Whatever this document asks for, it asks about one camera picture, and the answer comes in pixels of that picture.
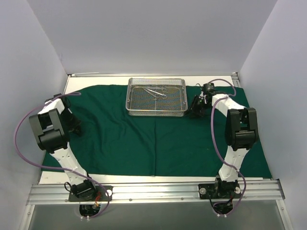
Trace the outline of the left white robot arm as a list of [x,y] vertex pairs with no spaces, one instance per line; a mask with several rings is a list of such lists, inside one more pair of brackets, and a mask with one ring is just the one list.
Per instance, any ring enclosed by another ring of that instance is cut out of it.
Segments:
[[29,122],[39,148],[56,159],[68,176],[64,188],[77,198],[91,201],[97,189],[70,147],[70,134],[82,135],[81,121],[72,113],[70,105],[65,95],[56,94],[45,101],[40,112],[29,117]]

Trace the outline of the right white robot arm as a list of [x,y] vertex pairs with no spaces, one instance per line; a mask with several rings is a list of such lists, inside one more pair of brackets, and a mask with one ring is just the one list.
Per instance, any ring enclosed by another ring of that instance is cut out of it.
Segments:
[[[213,192],[223,198],[231,192],[236,192],[240,168],[249,150],[258,141],[257,112],[254,108],[244,107],[235,102],[229,95],[208,93],[196,95],[189,111],[202,115],[211,108],[211,136],[218,158],[223,163],[213,185]],[[224,138],[227,144],[225,157],[222,157],[214,135],[214,112],[218,110],[226,117]]]

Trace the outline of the metal mesh instrument tray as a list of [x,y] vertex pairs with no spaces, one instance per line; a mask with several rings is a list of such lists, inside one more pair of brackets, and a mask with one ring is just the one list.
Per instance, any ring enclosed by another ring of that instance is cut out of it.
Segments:
[[181,117],[188,110],[185,80],[130,78],[125,107],[132,116]]

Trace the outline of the green surgical drape cloth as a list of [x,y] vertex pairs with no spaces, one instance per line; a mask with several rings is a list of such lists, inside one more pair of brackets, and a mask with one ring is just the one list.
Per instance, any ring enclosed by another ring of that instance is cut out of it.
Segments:
[[[213,146],[211,117],[130,116],[127,86],[96,85],[71,96],[82,135],[71,134],[79,164],[91,174],[133,176],[217,175],[222,166]],[[214,135],[222,157],[226,118],[214,112]]]

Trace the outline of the steel surgical scissors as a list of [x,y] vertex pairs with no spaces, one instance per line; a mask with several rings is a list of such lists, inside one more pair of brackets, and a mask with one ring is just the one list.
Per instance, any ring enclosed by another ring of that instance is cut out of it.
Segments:
[[144,90],[146,92],[148,92],[150,95],[154,96],[155,98],[158,98],[158,97],[161,97],[163,99],[167,98],[167,94],[166,93],[160,93],[160,92],[157,92],[157,91],[148,90],[147,88],[144,88]]

